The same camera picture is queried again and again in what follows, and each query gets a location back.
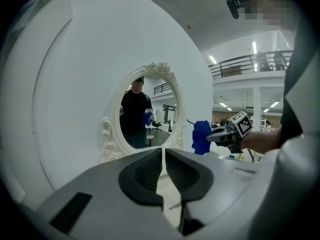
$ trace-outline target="black metal railing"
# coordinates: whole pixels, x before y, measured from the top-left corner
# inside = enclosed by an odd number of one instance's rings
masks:
[[[158,93],[163,93],[164,91],[167,91],[167,90],[171,90],[171,87],[168,83],[163,83],[157,87],[154,88],[154,94],[158,94]]]
[[[227,59],[209,66],[212,78],[286,70],[293,50],[269,51]]]

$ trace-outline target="white cube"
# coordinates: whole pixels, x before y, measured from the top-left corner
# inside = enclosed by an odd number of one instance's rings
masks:
[[[231,117],[231,121],[234,123],[241,138],[248,134],[253,128],[247,113],[241,111],[238,114]]]

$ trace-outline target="column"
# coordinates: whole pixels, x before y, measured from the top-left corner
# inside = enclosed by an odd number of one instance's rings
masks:
[[[261,97],[260,87],[253,87],[253,132],[260,132]]]

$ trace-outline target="mirror frame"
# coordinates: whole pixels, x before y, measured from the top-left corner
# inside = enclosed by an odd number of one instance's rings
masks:
[[[118,87],[115,94],[112,97],[110,107],[110,117],[105,116],[102,120],[102,134],[104,136],[104,143],[102,147],[102,153],[100,163],[109,162],[125,156],[129,156],[140,152],[127,143],[125,137],[122,134],[120,128],[119,111],[122,98],[128,86],[132,82],[140,77],[156,76],[163,78],[170,85],[173,94],[177,99],[178,107],[178,120],[177,124],[172,130],[168,139],[161,146],[154,146],[151,148],[171,148],[171,149],[183,149],[183,133],[185,129],[185,102],[178,84],[174,72],[166,62],[160,62],[155,64],[154,62],[139,67],[132,72]]]

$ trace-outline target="blue object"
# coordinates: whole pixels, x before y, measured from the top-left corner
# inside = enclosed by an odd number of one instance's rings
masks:
[[[192,132],[192,148],[194,149],[194,153],[198,155],[204,155],[210,151],[210,141],[206,140],[206,137],[211,134],[211,126],[208,121],[196,121],[192,123],[194,129]]]
[[[147,126],[149,126],[149,119],[150,119],[150,117],[151,117],[151,114],[152,114],[152,113],[144,113],[144,114],[143,114],[142,121],[141,121],[141,124],[142,124],[142,125],[147,125]]]

